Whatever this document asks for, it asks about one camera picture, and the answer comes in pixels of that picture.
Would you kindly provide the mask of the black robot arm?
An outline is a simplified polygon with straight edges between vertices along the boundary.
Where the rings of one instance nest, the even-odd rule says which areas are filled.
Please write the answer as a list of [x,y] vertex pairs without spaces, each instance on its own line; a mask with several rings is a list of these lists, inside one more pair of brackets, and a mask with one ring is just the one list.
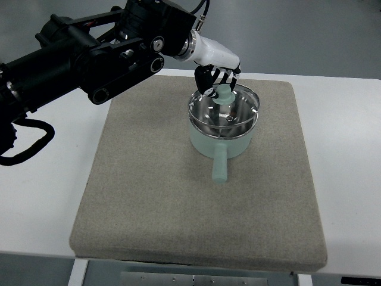
[[80,88],[102,104],[160,71],[177,56],[196,16],[171,1],[127,1],[124,8],[73,20],[52,15],[40,49],[1,65],[1,122],[12,123]]

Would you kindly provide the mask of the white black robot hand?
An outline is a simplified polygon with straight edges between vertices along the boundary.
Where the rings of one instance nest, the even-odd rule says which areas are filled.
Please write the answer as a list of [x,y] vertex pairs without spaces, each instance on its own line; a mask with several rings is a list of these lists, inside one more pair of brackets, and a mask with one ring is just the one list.
[[229,86],[231,91],[234,90],[241,73],[241,61],[236,54],[222,44],[195,32],[192,36],[192,47],[188,60],[198,65],[194,75],[200,94],[213,99],[219,97],[214,83],[220,72],[224,72],[220,84],[226,84],[227,79],[231,76],[232,81]]

